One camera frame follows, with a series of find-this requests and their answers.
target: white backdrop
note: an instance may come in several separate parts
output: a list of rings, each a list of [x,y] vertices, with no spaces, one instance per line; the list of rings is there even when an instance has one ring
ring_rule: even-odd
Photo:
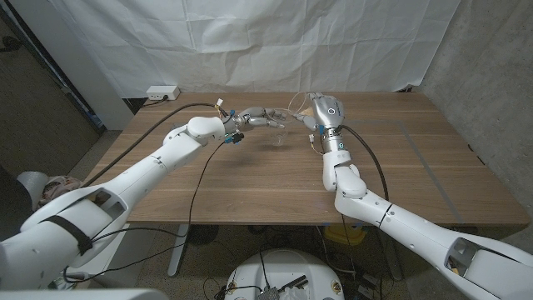
[[[459,0],[50,0],[123,98],[419,85]]]

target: table leg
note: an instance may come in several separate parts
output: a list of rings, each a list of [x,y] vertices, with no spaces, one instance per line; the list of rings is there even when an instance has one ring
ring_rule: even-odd
[[[185,235],[187,233],[187,230],[189,229],[189,225],[182,224],[177,229],[177,234],[179,235]],[[176,241],[174,242],[174,246],[181,245],[187,240],[187,236],[185,237],[176,237]],[[175,247],[174,250],[172,250],[172,257],[170,258],[170,263],[168,264],[168,276],[175,277],[177,275],[177,270],[180,266],[180,261],[182,260],[182,254],[183,249],[185,248],[185,244],[183,244],[180,247]]]
[[[389,267],[389,271],[391,271],[392,279],[402,280],[403,275],[401,272],[400,261],[398,260],[398,254],[394,247],[394,240],[379,229],[377,230],[377,234],[383,249],[385,249],[386,263]]]

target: black strap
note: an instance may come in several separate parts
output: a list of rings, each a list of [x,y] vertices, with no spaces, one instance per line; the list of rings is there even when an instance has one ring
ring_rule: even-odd
[[[68,233],[72,234],[72,236],[77,240],[77,248],[80,250],[80,254],[83,255],[87,250],[92,249],[91,238],[88,237],[85,233],[83,233],[83,231],[80,230],[80,228],[76,227],[76,225],[72,224],[66,218],[56,215],[46,218],[40,223],[45,221],[57,224],[61,228],[67,230]]]

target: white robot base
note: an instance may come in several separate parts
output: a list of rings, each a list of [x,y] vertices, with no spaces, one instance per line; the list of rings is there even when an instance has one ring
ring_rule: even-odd
[[[271,288],[281,289],[295,279],[306,276],[307,282],[301,290],[284,289],[279,293],[280,299],[344,299],[344,292],[339,277],[322,260],[293,249],[274,249],[262,252],[266,279]],[[265,290],[265,275],[261,257],[256,254],[238,266],[229,277],[227,287],[258,286]],[[256,288],[235,289],[229,292],[226,300],[258,299]]]

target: metal table leg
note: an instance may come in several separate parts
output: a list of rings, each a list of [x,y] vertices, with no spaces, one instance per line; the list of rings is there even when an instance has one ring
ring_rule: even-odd
[[[177,229],[177,234],[185,235],[188,229],[189,229],[189,225],[182,224]],[[176,237],[174,246],[181,245],[186,240],[187,240],[187,236]],[[168,276],[175,277],[177,275],[177,270],[179,268],[180,261],[182,260],[182,254],[183,254],[184,247],[185,247],[185,244],[180,247],[175,247],[174,250],[172,250],[172,257],[170,258],[170,263],[168,264],[168,272],[167,272]]]

